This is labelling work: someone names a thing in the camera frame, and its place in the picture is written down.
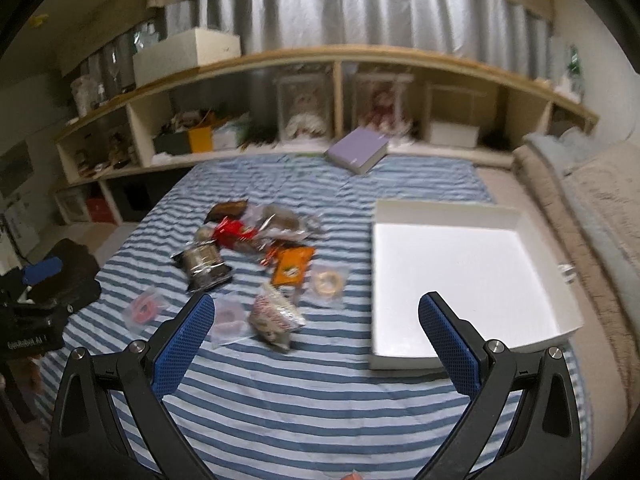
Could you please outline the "clear pack brown cake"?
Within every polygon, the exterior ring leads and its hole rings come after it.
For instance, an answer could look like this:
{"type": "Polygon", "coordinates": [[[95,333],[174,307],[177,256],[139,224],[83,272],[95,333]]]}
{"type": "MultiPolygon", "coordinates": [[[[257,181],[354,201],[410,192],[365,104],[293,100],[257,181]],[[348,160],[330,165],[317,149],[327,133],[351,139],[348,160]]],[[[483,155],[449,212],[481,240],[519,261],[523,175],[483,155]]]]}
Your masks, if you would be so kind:
{"type": "Polygon", "coordinates": [[[258,240],[300,243],[324,233],[318,216],[298,214],[277,204],[248,204],[241,220],[244,226],[256,231],[258,240]]]}

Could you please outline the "brown chocolate wafer packet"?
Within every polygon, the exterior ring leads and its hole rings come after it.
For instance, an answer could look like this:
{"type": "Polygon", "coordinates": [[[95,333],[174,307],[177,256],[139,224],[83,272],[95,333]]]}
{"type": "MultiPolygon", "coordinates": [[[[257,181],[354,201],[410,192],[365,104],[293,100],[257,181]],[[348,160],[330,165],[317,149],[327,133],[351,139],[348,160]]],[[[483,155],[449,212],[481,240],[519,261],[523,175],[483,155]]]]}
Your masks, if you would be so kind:
{"type": "Polygon", "coordinates": [[[228,200],[216,203],[206,214],[206,223],[220,223],[224,218],[239,220],[246,211],[248,200],[228,200]]]}

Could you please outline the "light blue quilt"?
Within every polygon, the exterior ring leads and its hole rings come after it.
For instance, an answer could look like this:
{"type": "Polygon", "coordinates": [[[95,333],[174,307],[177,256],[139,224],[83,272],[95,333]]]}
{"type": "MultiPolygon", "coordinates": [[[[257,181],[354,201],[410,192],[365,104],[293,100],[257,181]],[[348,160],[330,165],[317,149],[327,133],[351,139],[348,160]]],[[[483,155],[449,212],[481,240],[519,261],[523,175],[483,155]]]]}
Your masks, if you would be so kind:
{"type": "Polygon", "coordinates": [[[525,147],[542,163],[638,334],[638,146],[628,141],[604,145],[571,128],[558,138],[528,134],[525,147]]]}

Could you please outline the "white shallow box tray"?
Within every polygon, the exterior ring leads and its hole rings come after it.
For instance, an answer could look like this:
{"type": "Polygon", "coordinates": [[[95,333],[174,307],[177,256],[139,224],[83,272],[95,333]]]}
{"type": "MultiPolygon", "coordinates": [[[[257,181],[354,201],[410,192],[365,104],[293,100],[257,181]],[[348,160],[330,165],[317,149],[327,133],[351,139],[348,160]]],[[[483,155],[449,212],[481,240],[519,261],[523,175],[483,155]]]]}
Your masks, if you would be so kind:
{"type": "Polygon", "coordinates": [[[564,344],[584,325],[551,249],[516,208],[378,200],[371,256],[374,370],[440,367],[418,317],[427,292],[511,350],[564,344]]]}

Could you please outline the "green glass bottle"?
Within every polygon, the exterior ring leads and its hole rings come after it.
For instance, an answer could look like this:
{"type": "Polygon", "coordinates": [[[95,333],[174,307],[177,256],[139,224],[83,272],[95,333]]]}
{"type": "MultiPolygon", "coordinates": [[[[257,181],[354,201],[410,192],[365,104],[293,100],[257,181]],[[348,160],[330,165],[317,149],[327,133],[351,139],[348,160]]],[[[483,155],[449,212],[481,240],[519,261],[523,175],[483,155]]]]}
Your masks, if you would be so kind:
{"type": "Polygon", "coordinates": [[[582,98],[584,96],[582,63],[580,62],[578,49],[574,44],[571,44],[570,50],[568,50],[567,75],[570,77],[572,91],[582,98]]]}

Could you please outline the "small white box in shelf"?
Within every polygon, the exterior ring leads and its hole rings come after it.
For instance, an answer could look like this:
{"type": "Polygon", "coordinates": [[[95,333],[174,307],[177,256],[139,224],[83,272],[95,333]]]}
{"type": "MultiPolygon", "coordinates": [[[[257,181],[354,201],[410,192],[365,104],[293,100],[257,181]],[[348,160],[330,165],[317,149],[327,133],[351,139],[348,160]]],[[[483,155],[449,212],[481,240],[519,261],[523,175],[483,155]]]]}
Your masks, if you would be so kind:
{"type": "Polygon", "coordinates": [[[480,128],[477,126],[434,120],[431,123],[427,142],[450,148],[476,148],[479,134],[480,128]]]}

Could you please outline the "orange snack packet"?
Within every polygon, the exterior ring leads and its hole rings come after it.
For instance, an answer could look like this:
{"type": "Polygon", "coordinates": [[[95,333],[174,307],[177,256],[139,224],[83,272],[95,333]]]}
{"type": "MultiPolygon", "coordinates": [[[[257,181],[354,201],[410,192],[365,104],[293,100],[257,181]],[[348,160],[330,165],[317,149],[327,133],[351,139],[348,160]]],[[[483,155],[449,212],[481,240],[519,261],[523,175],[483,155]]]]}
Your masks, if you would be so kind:
{"type": "Polygon", "coordinates": [[[274,287],[303,284],[308,264],[313,256],[313,247],[298,246],[281,249],[278,253],[271,284],[274,287]]]}

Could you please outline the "doll in clear case left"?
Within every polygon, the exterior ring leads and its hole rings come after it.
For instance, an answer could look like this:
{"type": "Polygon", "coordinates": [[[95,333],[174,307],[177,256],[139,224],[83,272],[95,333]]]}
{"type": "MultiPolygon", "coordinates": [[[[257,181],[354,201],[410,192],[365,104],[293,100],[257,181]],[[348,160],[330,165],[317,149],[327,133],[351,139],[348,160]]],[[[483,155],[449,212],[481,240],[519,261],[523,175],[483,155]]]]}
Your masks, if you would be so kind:
{"type": "Polygon", "coordinates": [[[328,75],[285,74],[277,77],[274,85],[279,140],[285,144],[329,140],[332,125],[328,75]]]}

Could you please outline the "doll in clear case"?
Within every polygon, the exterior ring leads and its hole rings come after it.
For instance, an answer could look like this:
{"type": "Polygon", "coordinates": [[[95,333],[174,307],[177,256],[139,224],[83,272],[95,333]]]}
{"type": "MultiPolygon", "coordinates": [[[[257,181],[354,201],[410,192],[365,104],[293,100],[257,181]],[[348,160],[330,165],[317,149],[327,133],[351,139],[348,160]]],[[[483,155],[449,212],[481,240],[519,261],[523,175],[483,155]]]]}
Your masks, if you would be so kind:
{"type": "Polygon", "coordinates": [[[332,125],[328,75],[285,74],[277,77],[274,85],[279,140],[285,144],[329,140],[332,125]]]}
{"type": "Polygon", "coordinates": [[[382,133],[390,138],[405,138],[413,120],[408,90],[413,74],[356,73],[352,83],[352,126],[382,133]]]}

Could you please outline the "orange striped stick packet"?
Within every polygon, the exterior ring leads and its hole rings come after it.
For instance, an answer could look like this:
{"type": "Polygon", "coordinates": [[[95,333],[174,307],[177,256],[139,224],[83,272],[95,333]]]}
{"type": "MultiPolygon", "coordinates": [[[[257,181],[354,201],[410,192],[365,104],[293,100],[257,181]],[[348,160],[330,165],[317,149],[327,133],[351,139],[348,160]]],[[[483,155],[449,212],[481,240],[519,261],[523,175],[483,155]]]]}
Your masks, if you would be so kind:
{"type": "Polygon", "coordinates": [[[279,261],[281,252],[289,247],[290,245],[283,240],[274,240],[262,248],[262,256],[260,257],[259,263],[262,266],[273,266],[279,261]]]}

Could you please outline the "doll in clear case right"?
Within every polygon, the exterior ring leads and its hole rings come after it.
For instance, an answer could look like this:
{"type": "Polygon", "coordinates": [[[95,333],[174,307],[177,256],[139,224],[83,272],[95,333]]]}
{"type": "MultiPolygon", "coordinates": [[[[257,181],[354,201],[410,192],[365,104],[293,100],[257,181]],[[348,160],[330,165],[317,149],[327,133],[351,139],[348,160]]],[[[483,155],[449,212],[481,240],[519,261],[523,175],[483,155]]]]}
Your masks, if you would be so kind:
{"type": "Polygon", "coordinates": [[[413,120],[408,90],[413,74],[356,73],[352,83],[352,126],[382,133],[390,138],[405,138],[413,120]]]}

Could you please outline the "yellow box on shelf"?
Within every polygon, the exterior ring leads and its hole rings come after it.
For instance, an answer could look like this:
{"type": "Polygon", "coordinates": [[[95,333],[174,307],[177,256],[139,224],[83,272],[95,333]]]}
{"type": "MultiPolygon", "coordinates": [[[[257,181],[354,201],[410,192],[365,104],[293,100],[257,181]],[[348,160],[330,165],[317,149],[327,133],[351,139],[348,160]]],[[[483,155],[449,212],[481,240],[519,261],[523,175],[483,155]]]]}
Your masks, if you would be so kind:
{"type": "Polygon", "coordinates": [[[208,153],[214,150],[213,130],[211,126],[191,128],[188,136],[193,154],[208,153]]]}

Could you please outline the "blue white striped bedsheet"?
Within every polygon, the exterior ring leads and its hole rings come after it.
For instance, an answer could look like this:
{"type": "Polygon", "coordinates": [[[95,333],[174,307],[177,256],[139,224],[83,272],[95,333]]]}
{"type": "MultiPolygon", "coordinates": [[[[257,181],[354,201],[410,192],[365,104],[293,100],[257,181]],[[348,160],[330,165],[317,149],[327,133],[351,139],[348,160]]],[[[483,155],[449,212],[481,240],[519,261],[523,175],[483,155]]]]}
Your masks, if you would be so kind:
{"type": "Polygon", "coordinates": [[[487,203],[490,194],[462,159],[387,157],[354,176],[319,157],[211,160],[188,172],[142,220],[98,279],[100,299],[70,318],[67,348],[94,354],[126,346],[122,310],[148,288],[166,318],[188,300],[170,261],[213,204],[248,198],[318,214],[326,229],[316,255],[348,267],[344,306],[300,306],[306,326],[282,353],[252,337],[204,344],[165,405],[221,479],[410,479],[468,405],[446,378],[369,367],[371,223],[380,198],[487,203]]]}

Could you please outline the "grey curtain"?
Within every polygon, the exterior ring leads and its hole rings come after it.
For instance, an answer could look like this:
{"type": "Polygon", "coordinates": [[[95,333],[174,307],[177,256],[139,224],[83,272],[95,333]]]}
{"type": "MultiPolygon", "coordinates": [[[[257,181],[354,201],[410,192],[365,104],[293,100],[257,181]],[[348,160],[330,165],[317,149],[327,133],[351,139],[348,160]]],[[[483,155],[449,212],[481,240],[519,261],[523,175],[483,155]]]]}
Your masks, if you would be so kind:
{"type": "Polygon", "coordinates": [[[134,36],[194,27],[239,36],[247,53],[385,44],[472,58],[529,78],[550,74],[553,0],[104,0],[64,35],[63,74],[107,46],[132,69],[134,36]]]}

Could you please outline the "white red patterned snack packet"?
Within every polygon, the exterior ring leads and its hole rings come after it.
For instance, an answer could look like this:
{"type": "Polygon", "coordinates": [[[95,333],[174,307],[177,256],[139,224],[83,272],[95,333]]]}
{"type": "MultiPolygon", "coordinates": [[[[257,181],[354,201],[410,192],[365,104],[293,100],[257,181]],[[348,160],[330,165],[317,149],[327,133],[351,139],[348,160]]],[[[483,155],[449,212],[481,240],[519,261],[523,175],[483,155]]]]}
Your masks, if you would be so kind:
{"type": "Polygon", "coordinates": [[[281,351],[291,348],[292,335],[306,326],[306,318],[270,283],[262,283],[248,315],[250,326],[281,351]]]}

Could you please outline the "pink donut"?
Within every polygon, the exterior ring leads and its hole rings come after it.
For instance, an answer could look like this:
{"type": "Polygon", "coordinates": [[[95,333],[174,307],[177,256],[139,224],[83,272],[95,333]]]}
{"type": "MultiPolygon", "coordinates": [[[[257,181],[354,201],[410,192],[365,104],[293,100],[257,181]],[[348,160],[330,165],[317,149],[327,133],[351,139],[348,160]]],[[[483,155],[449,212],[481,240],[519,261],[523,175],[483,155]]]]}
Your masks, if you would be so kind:
{"type": "Polygon", "coordinates": [[[140,334],[167,306],[165,297],[155,287],[149,287],[122,311],[122,320],[130,332],[140,334]]]}

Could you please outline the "wooden headboard shelf unit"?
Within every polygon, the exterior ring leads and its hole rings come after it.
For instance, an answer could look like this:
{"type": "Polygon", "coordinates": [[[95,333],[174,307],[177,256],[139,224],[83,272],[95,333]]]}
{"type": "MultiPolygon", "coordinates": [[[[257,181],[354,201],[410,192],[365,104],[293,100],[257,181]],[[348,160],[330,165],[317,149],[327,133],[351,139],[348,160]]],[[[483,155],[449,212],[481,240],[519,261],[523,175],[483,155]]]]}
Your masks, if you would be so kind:
{"type": "Polygon", "coordinates": [[[272,50],[153,77],[98,105],[54,139],[67,186],[186,168],[203,160],[319,154],[352,130],[393,154],[509,167],[524,136],[598,115],[552,87],[494,66],[418,49],[272,50]]]}

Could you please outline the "white storage box on shelf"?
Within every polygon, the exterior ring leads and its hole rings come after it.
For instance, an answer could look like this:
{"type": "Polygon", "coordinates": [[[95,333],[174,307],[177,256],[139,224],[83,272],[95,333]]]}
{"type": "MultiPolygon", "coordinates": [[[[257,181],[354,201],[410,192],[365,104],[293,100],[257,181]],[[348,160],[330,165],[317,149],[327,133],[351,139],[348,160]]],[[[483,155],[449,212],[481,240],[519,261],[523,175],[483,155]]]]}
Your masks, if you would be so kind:
{"type": "Polygon", "coordinates": [[[241,38],[205,28],[192,28],[143,48],[132,58],[137,87],[184,70],[239,58],[241,38]]]}

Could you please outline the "dark foil biscuit pack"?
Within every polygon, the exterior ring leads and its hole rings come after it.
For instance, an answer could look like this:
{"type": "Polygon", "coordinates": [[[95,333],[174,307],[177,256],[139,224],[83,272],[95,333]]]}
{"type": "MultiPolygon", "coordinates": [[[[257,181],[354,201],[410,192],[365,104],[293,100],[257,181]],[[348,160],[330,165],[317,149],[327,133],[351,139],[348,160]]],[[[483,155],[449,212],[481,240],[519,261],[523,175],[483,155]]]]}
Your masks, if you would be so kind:
{"type": "Polygon", "coordinates": [[[186,274],[188,292],[204,292],[232,280],[233,269],[221,257],[213,240],[187,244],[171,261],[186,274]]]}

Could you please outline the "tissue box on shelf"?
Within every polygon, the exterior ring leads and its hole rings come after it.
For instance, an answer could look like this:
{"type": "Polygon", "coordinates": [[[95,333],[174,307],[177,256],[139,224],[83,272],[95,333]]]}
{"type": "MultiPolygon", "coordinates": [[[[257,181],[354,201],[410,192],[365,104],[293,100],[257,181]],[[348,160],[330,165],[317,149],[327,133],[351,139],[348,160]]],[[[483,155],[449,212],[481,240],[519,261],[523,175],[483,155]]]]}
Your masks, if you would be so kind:
{"type": "Polygon", "coordinates": [[[213,149],[228,151],[239,148],[250,131],[250,121],[242,118],[232,119],[212,131],[213,149]]]}

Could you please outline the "beige fleece blanket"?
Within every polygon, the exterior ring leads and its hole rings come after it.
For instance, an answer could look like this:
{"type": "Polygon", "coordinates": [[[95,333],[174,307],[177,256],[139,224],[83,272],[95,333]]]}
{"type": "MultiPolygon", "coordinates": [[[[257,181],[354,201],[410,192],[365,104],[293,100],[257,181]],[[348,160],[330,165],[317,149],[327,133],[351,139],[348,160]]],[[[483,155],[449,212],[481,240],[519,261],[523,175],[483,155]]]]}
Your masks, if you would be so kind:
{"type": "Polygon", "coordinates": [[[639,149],[530,136],[514,169],[574,264],[612,347],[628,411],[639,405],[639,149]]]}

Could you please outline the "beige donut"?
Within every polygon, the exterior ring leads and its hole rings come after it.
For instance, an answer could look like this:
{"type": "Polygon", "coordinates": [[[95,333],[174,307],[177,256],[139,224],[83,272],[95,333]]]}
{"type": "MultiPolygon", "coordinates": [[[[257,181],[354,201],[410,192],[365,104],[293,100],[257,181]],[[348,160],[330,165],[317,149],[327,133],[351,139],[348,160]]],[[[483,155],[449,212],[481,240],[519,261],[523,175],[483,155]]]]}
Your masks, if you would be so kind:
{"type": "Polygon", "coordinates": [[[315,262],[310,268],[305,298],[317,307],[341,309],[348,277],[348,266],[315,262]]]}

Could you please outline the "purple book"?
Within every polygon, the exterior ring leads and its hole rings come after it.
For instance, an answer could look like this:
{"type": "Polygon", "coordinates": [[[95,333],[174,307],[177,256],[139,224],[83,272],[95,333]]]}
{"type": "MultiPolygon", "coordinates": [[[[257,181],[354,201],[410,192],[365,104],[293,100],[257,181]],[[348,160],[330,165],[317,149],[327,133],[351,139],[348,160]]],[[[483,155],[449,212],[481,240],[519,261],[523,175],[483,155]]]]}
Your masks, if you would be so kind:
{"type": "Polygon", "coordinates": [[[388,137],[356,128],[326,151],[326,158],[353,174],[367,174],[387,154],[388,137]]]}

